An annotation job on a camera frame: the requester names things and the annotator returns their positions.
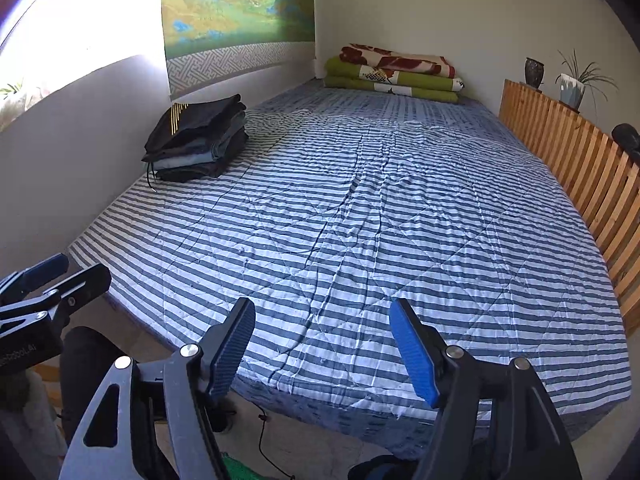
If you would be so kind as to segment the landscape wall tapestry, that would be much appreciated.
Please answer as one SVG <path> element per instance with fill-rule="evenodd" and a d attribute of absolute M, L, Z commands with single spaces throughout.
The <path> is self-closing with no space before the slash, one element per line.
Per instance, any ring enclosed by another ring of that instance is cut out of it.
<path fill-rule="evenodd" d="M 170 95 L 316 57 L 314 0 L 160 0 Z"/>

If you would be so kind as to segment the blue white striped quilt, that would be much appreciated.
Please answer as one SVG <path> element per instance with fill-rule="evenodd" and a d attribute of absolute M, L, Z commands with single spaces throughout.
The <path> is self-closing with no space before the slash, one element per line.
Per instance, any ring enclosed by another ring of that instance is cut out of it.
<path fill-rule="evenodd" d="M 614 288 L 549 169 L 482 104 L 310 82 L 246 114 L 216 178 L 143 177 L 70 245 L 174 347 L 235 300 L 256 324 L 233 381 L 267 410 L 427 448 L 434 412 L 388 325 L 395 299 L 474 358 L 532 362 L 577 438 L 631 394 Z"/>

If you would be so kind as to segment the wooden slatted bed rail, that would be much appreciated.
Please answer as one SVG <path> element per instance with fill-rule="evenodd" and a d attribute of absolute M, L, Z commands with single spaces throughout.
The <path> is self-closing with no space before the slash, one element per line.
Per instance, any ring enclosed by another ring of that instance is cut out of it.
<path fill-rule="evenodd" d="M 551 170 L 608 267 L 625 333 L 639 328 L 639 165 L 605 132 L 527 84 L 503 83 L 499 119 Z"/>

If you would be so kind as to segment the green red folded blanket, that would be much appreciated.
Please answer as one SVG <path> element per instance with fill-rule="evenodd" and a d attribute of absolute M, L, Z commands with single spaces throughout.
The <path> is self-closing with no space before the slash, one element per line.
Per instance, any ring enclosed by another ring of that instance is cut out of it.
<path fill-rule="evenodd" d="M 446 58 L 405 54 L 366 44 L 346 44 L 324 66 L 328 88 L 374 91 L 457 103 L 463 80 Z"/>

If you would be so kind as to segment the black shorts with yellow stripes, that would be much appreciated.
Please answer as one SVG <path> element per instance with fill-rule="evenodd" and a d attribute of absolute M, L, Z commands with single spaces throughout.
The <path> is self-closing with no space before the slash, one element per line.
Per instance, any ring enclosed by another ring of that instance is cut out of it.
<path fill-rule="evenodd" d="M 210 153 L 221 155 L 244 128 L 246 106 L 235 94 L 213 102 L 175 103 L 160 118 L 144 144 L 144 162 Z"/>

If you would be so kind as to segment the stack of folded clothes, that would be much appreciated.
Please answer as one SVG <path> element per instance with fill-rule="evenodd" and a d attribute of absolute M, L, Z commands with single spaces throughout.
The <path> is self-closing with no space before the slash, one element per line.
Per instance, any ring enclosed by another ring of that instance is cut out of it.
<path fill-rule="evenodd" d="M 145 155 L 146 168 L 158 180 L 167 182 L 219 177 L 245 148 L 245 123 L 245 113 L 239 112 L 219 126 L 207 126 L 183 146 Z"/>

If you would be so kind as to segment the dark ceramic vase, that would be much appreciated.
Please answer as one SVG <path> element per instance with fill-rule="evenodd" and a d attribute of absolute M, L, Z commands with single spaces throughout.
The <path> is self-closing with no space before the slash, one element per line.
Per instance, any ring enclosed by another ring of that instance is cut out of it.
<path fill-rule="evenodd" d="M 544 79 L 544 64 L 534 58 L 526 58 L 524 65 L 525 83 L 536 90 Z"/>

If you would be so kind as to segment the black item behind rail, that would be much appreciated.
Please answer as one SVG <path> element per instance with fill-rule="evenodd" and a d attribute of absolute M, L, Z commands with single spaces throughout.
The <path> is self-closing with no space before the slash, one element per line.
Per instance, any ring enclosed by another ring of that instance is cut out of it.
<path fill-rule="evenodd" d="M 640 134 L 629 124 L 619 124 L 612 130 L 615 143 L 636 165 L 640 165 Z"/>

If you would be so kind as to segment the potted spider plant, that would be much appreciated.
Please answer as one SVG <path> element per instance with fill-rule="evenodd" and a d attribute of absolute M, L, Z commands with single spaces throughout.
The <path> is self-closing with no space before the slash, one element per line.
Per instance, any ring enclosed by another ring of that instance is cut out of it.
<path fill-rule="evenodd" d="M 555 83 L 560 88 L 560 101 L 574 112 L 578 113 L 582 100 L 587 91 L 591 93 L 592 99 L 596 99 L 596 94 L 600 94 L 605 101 L 608 95 L 601 88 L 602 84 L 618 90 L 617 81 L 602 72 L 599 63 L 591 61 L 582 65 L 578 61 L 576 50 L 569 55 L 558 51 L 562 58 L 561 65 L 564 70 L 555 78 Z"/>

